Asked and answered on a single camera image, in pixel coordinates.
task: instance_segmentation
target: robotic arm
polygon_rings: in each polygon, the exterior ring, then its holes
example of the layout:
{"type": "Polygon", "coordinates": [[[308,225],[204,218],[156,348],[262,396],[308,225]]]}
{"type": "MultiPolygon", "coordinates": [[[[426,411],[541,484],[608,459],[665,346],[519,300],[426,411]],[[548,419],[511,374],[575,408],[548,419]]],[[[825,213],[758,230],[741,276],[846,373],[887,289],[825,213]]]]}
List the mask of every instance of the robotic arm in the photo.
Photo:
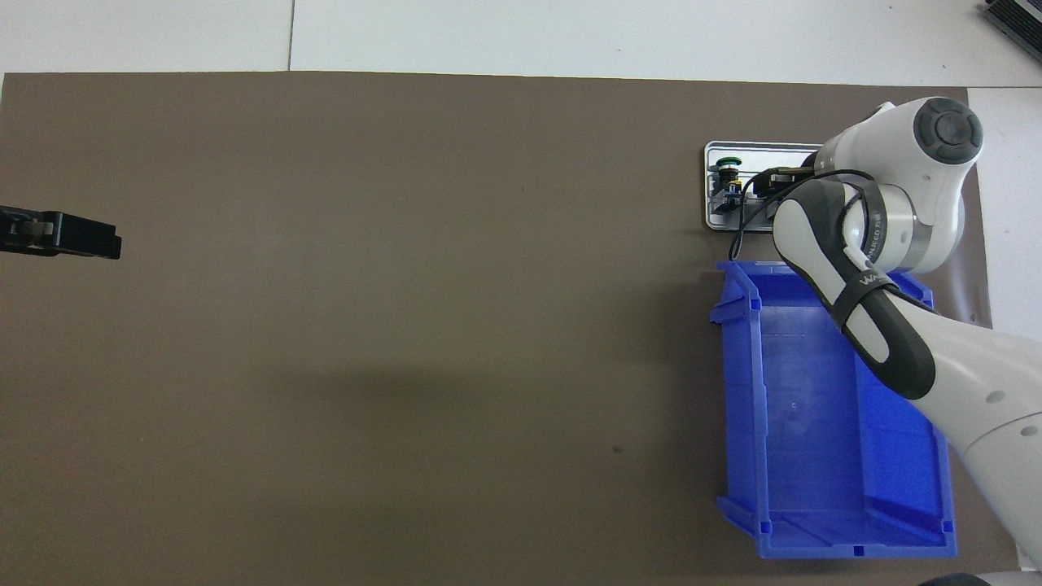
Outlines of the robotic arm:
{"type": "Polygon", "coordinates": [[[1038,561],[1042,343],[941,317],[886,276],[931,271],[948,258],[962,234],[963,179],[982,146],[981,124],[960,102],[884,104],[814,156],[816,171],[853,169],[874,181],[843,173],[803,181],[778,207],[774,244],[878,379],[944,433],[998,519],[1038,561]]]}

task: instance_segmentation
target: brown table surface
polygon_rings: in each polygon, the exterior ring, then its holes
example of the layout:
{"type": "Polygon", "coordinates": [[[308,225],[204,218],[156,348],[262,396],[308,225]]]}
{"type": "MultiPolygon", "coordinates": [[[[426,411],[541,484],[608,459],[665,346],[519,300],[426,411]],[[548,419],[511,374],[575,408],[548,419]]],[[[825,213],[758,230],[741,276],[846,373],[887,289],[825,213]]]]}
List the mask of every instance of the brown table surface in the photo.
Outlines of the brown table surface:
{"type": "MultiPolygon", "coordinates": [[[[917,584],[724,521],[710,140],[954,88],[9,74],[0,198],[122,260],[0,259],[0,583],[917,584]]],[[[975,177],[944,313],[988,323],[975,177]]],[[[743,257],[775,259],[769,238],[743,257]]]]}

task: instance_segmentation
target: blue storage bin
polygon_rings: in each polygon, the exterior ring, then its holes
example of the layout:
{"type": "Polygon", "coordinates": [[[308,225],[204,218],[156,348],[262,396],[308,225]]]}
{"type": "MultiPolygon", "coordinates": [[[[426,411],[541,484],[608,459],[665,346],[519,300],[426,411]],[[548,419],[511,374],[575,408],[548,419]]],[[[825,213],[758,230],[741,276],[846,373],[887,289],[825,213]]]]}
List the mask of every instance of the blue storage bin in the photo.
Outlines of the blue storage bin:
{"type": "MultiPolygon", "coordinates": [[[[719,268],[727,519],[764,558],[954,557],[940,432],[876,380],[784,263],[719,268]]],[[[891,277],[933,304],[914,278],[891,277]]]]}

